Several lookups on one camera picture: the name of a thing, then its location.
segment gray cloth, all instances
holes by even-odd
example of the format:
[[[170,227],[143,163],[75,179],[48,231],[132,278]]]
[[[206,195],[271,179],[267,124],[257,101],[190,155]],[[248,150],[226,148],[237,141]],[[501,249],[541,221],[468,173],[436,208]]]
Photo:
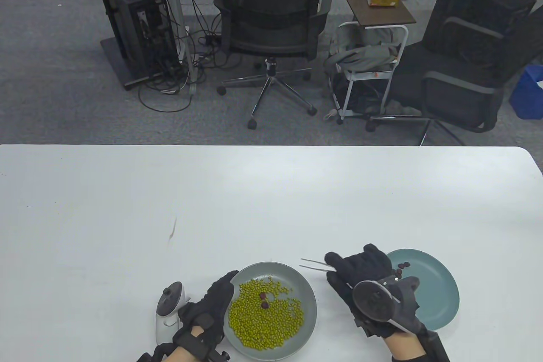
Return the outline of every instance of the gray cloth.
[[[365,30],[357,24],[347,24],[334,32],[324,69],[333,73],[339,65],[342,70],[351,72],[388,71],[398,56],[399,47],[398,29]]]

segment blue bin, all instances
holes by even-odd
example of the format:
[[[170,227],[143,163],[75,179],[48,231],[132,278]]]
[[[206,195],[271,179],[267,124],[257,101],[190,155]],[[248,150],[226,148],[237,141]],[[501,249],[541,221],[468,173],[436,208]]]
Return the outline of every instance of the blue bin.
[[[528,65],[518,81],[509,102],[521,119],[543,119],[543,66]]]

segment tweezers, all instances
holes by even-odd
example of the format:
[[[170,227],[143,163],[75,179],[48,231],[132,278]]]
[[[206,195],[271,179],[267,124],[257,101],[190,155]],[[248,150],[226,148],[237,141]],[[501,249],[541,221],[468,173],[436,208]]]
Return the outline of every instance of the tweezers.
[[[332,266],[330,266],[329,264],[323,263],[322,261],[313,261],[311,259],[300,259],[300,260],[310,261],[311,263],[318,263],[318,264],[322,264],[323,266],[329,267],[329,269],[318,269],[316,267],[309,267],[309,266],[306,266],[306,265],[303,265],[303,264],[300,265],[300,267],[305,267],[306,269],[312,269],[312,270],[318,270],[318,271],[326,271],[326,272],[336,270]]]

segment black glove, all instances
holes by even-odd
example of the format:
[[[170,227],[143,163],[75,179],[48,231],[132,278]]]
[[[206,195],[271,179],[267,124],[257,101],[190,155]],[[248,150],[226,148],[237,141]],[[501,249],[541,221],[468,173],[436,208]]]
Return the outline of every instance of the black glove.
[[[204,332],[198,338],[211,349],[215,349],[224,337],[224,314],[234,294],[230,280],[238,273],[233,270],[214,282],[207,294],[197,303],[188,302],[178,311],[183,327],[173,337],[181,337],[192,327],[200,326]]]
[[[366,334],[387,338],[398,330],[389,323],[371,321],[355,305],[353,301],[353,287],[364,280],[378,281],[394,274],[392,262],[374,245],[364,246],[364,251],[358,255],[352,255],[343,259],[334,252],[324,256],[324,261],[336,271],[326,273],[330,286],[339,294],[349,306],[355,316],[357,325],[364,328]]]

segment green bean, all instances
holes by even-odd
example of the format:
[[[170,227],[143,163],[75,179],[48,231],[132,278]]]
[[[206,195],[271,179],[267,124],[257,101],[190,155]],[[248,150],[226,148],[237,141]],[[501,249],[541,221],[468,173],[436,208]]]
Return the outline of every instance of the green bean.
[[[284,345],[304,325],[301,301],[289,298],[292,290],[267,279],[253,279],[239,285],[239,297],[229,309],[230,327],[241,343],[263,351]]]

